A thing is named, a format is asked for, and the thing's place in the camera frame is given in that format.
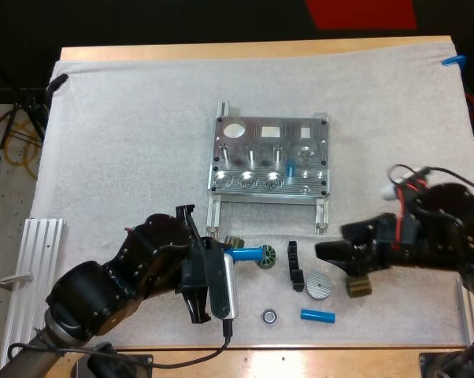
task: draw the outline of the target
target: blue clip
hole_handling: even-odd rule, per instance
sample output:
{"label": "blue clip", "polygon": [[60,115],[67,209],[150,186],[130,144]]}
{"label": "blue clip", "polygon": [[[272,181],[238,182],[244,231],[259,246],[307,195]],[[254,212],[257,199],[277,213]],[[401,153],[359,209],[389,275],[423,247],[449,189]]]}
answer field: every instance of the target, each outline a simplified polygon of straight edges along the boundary
{"label": "blue clip", "polygon": [[442,61],[442,65],[459,65],[460,69],[463,69],[466,64],[466,56],[465,55],[457,55],[456,57],[448,57],[444,61]]}

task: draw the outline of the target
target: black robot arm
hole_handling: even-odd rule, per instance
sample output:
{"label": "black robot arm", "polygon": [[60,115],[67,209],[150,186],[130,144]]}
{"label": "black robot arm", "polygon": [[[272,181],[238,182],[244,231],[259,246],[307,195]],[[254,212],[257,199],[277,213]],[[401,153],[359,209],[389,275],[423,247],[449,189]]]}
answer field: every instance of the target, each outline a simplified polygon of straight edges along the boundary
{"label": "black robot arm", "polygon": [[93,336],[106,334],[144,299],[167,291],[183,295],[193,323],[210,320],[209,292],[211,312],[224,320],[224,345],[228,345],[231,318],[237,314],[232,302],[236,297],[230,295],[235,285],[227,278],[232,267],[226,262],[224,244],[199,236],[191,218],[193,209],[193,205],[177,207],[176,218],[148,217],[144,224],[126,229],[127,238],[111,261],[102,265],[87,261],[64,274],[46,299],[45,328],[10,356],[0,378],[44,376],[64,349],[81,347]]}
{"label": "black robot arm", "polygon": [[[341,227],[343,239],[319,243],[316,255],[340,267],[348,276],[365,276],[392,265],[459,272],[474,293],[474,195],[464,185],[429,187],[426,167],[398,181],[391,179],[401,213],[384,213]],[[420,358],[423,378],[474,378],[474,343],[462,352],[425,354]]]}

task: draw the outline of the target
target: hole in plate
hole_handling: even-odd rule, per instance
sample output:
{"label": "hole in plate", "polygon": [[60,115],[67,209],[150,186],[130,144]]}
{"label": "hole in plate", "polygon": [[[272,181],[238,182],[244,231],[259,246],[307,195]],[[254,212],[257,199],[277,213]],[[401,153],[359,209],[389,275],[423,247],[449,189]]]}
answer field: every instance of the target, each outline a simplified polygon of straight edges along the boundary
{"label": "hole in plate", "polygon": [[277,126],[263,126],[261,128],[262,138],[279,138],[281,136],[281,129]]}
{"label": "hole in plate", "polygon": [[229,124],[226,128],[224,128],[223,133],[228,138],[238,138],[243,136],[245,130],[246,129],[241,124]]}
{"label": "hole in plate", "polygon": [[300,128],[300,138],[310,138],[310,128]]}

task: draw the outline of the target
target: round metal cap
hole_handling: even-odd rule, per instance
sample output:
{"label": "round metal cap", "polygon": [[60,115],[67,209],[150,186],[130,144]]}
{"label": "round metal cap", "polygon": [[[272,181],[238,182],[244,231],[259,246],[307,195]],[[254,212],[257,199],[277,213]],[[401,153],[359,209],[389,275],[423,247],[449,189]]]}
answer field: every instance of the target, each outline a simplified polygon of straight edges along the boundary
{"label": "round metal cap", "polygon": [[261,315],[261,321],[267,325],[274,325],[277,323],[277,313],[273,309],[266,309]]}
{"label": "round metal cap", "polygon": [[323,273],[314,273],[307,278],[307,294],[317,301],[326,299],[333,289],[333,285],[328,277]]}

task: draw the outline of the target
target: black cable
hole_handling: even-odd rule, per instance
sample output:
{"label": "black cable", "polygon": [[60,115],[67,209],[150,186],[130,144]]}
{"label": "black cable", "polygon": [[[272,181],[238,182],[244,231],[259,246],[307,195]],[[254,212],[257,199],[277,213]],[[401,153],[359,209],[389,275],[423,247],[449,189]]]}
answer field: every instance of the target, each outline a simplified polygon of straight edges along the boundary
{"label": "black cable", "polygon": [[397,181],[394,181],[393,178],[391,177],[391,173],[396,169],[396,168],[405,168],[408,169],[410,172],[413,174],[417,173],[414,171],[412,168],[410,168],[408,165],[405,164],[393,164],[388,170],[387,170],[387,178],[389,181],[391,181],[394,185],[398,185],[399,183]]}
{"label": "black cable", "polygon": [[474,183],[468,179],[465,179],[463,176],[458,175],[456,172],[452,172],[449,169],[441,168],[441,167],[427,167],[428,171],[437,171],[437,172],[444,172],[448,175],[456,177],[458,180],[461,180],[463,183],[468,184],[470,187],[474,188]]}
{"label": "black cable", "polygon": [[133,365],[141,365],[145,366],[147,368],[157,368],[157,369],[178,369],[178,368],[184,368],[186,366],[191,366],[195,364],[200,364],[201,362],[205,362],[210,360],[211,358],[215,358],[216,356],[219,356],[223,351],[225,351],[228,347],[228,344],[230,343],[230,338],[226,338],[224,344],[217,349],[215,352],[208,354],[207,356],[196,358],[191,361],[186,361],[186,362],[180,362],[177,364],[157,364],[155,362],[144,362],[144,361],[139,361],[133,358],[132,356],[127,356],[125,354],[111,354],[108,352],[101,352],[99,350],[93,350],[90,348],[51,348],[48,346],[32,346],[28,345],[25,343],[13,343],[8,347],[8,359],[11,360],[13,358],[12,351],[15,348],[22,348],[25,350],[32,350],[35,352],[43,352],[43,353],[59,353],[59,354],[65,354],[65,353],[81,353],[81,354],[90,354],[93,356],[99,356],[99,357],[104,357],[104,358],[110,358],[113,360],[119,360],[119,361],[124,361],[129,364]]}

